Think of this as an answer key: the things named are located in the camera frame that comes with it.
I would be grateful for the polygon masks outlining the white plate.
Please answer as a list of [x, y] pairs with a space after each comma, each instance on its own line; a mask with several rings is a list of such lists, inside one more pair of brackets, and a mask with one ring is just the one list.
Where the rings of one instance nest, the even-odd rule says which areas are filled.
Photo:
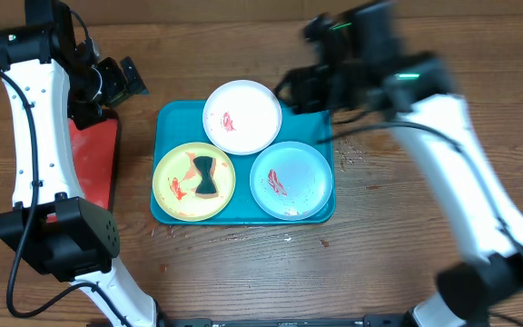
[[235, 80], [219, 86], [205, 102], [203, 129], [209, 140], [228, 154], [256, 154], [277, 137], [281, 105], [263, 84]]

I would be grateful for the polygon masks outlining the yellow-green plate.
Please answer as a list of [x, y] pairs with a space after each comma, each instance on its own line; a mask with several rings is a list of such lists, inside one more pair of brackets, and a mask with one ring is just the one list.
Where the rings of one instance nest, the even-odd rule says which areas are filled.
[[[218, 193], [197, 195], [202, 180], [193, 160], [198, 156], [215, 159], [213, 180]], [[207, 220], [219, 213], [231, 200], [236, 186], [232, 161], [219, 148], [206, 143], [187, 143], [168, 152], [153, 173], [153, 195], [158, 206], [171, 217], [184, 222]]]

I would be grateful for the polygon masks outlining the black bow-shaped sponge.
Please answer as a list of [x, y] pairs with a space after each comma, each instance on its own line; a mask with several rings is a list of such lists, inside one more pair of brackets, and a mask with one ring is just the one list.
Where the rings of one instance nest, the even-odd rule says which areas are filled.
[[193, 160], [193, 164], [202, 178], [195, 193], [202, 196], [216, 195], [218, 191], [213, 180], [215, 159], [210, 156], [198, 156]]

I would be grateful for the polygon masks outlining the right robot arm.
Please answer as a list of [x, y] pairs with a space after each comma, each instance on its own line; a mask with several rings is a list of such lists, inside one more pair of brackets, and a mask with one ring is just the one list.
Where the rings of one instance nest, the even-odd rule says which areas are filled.
[[303, 30], [316, 64], [290, 70], [275, 95], [295, 114], [352, 110], [350, 132], [377, 113], [421, 172], [450, 220], [460, 263], [440, 272], [436, 292], [396, 326], [486, 326], [492, 307], [523, 290], [523, 214], [485, 155], [469, 106], [432, 52], [407, 54], [392, 4], [372, 1]]

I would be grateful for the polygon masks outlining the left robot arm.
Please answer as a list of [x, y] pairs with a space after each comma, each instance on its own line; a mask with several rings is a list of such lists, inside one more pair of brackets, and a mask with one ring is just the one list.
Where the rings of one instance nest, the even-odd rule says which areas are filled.
[[110, 210], [85, 198], [69, 130], [104, 123], [109, 111], [146, 86], [130, 58], [102, 58], [77, 43], [78, 14], [60, 1], [28, 1], [25, 24], [0, 30], [0, 78], [15, 140], [13, 208], [0, 213], [0, 239], [68, 292], [84, 292], [112, 326], [165, 326], [159, 303], [120, 259]]

